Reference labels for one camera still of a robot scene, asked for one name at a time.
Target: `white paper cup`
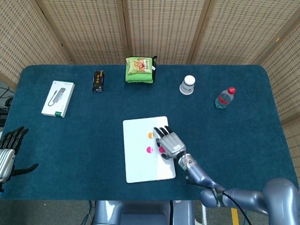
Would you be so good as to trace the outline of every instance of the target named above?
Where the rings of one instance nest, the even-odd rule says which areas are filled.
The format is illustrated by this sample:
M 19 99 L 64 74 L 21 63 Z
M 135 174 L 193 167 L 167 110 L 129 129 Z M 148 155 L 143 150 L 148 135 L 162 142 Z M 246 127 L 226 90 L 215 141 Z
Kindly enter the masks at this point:
M 190 95 L 194 91 L 195 78 L 192 75 L 187 75 L 179 86 L 179 90 L 184 95 Z

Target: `red bottle cap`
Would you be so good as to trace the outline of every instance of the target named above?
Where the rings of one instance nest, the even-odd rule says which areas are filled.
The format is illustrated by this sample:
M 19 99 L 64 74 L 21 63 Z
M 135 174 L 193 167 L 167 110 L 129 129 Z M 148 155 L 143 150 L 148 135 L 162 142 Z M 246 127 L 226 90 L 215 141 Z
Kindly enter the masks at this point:
M 233 95 L 235 93 L 235 91 L 236 91 L 236 89 L 234 87 L 230 87 L 228 89 L 228 93 L 231 94 L 231 95 Z

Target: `woven partition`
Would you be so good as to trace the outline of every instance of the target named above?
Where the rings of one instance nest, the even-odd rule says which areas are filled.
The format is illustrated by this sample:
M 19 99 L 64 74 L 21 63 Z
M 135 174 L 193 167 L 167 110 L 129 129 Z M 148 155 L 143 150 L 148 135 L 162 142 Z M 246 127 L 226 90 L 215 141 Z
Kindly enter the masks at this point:
M 298 0 L 216 0 L 192 62 L 251 64 L 299 6 Z
M 300 25 L 262 63 L 281 120 L 300 113 Z
M 290 149 L 292 162 L 297 174 L 298 182 L 300 181 L 300 124 L 285 129 L 285 137 Z
M 125 63 L 117 0 L 38 0 L 75 63 Z
M 133 55 L 154 56 L 160 64 L 185 64 L 203 0 L 128 0 Z
M 28 65 L 68 63 L 29 0 L 0 0 L 0 21 L 0 73 L 13 88 Z

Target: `white board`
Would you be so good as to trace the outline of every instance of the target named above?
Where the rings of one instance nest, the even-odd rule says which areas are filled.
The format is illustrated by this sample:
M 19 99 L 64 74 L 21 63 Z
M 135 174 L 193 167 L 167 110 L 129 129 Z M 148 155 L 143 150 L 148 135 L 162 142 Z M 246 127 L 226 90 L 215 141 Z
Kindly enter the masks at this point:
M 124 120 L 124 151 L 126 182 L 136 183 L 151 180 L 166 180 L 176 176 L 173 159 L 163 159 L 159 152 L 155 139 L 148 137 L 148 133 L 154 132 L 154 127 L 168 126 L 165 116 Z

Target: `snack bag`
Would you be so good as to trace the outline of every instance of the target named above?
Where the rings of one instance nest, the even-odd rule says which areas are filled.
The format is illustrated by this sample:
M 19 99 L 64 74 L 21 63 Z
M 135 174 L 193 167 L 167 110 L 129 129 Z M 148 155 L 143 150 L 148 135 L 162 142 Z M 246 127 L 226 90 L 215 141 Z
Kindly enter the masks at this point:
M 152 58 L 130 57 L 126 62 L 128 74 L 152 73 Z

